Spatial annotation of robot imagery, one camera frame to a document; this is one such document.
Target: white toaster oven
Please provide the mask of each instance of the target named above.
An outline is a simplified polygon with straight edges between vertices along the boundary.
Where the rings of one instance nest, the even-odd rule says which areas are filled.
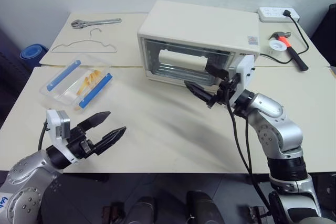
[[[138,31],[146,76],[211,90],[219,80],[207,64],[229,70],[235,59],[260,53],[258,14],[217,7],[157,1]]]

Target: blue object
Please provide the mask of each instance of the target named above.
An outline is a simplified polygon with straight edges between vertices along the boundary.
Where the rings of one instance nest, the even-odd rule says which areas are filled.
[[[60,73],[48,86],[47,90],[51,91],[57,84],[59,84],[66,76],[73,72],[81,64],[80,60],[76,60],[73,64],[67,67]]]
[[[84,97],[84,99],[78,104],[82,109],[88,105],[88,103],[99,93],[99,91],[112,79],[112,75],[108,73],[91,92]]]
[[[20,53],[20,58],[24,60],[24,62],[30,67],[39,67],[41,64],[39,63],[42,57],[47,53],[48,48],[41,44],[33,44],[29,47],[23,49]]]

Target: wire hanger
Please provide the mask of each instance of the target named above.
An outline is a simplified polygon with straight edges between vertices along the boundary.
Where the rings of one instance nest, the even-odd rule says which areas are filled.
[[[114,53],[114,52],[117,52],[117,51],[118,51],[117,48],[116,48],[113,44],[107,44],[107,45],[105,45],[105,44],[104,44],[103,42],[101,42],[101,41],[91,39],[91,38],[92,38],[92,32],[93,32],[94,30],[98,30],[98,31],[100,31],[100,32],[102,33],[102,30],[101,30],[100,28],[94,28],[94,29],[92,29],[92,30],[90,31],[90,38],[89,38],[89,39],[83,39],[83,40],[79,40],[79,41],[74,41],[74,42],[71,42],[70,44],[59,44],[59,45],[55,46],[55,47],[51,50],[51,52],[87,52],[87,51],[55,51],[56,48],[59,48],[59,47],[70,47],[70,46],[72,46],[72,45],[74,45],[74,44],[82,43],[82,42],[85,42],[85,41],[90,41],[90,42],[99,43],[100,45],[102,45],[102,46],[105,47],[105,48],[111,47],[111,48],[113,49],[112,51],[105,51],[105,52],[112,52],[112,53]]]

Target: hammer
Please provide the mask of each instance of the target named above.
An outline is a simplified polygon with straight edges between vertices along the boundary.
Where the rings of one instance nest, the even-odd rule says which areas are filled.
[[[296,62],[299,69],[301,71],[307,71],[308,70],[307,65],[301,60],[300,56],[295,52],[295,50],[292,48],[291,44],[287,40],[287,38],[290,35],[291,35],[290,32],[284,33],[283,31],[276,31],[275,33],[272,34],[271,37],[269,37],[269,39],[276,38],[277,40],[280,40],[283,43],[285,43],[287,46],[287,51],[289,52],[293,60]]]

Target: sticker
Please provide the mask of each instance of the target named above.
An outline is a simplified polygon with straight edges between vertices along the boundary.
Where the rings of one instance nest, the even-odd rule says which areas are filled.
[[[249,45],[258,45],[258,37],[257,36],[247,36],[247,43]]]
[[[0,214],[6,209],[12,195],[13,194],[0,193]]]

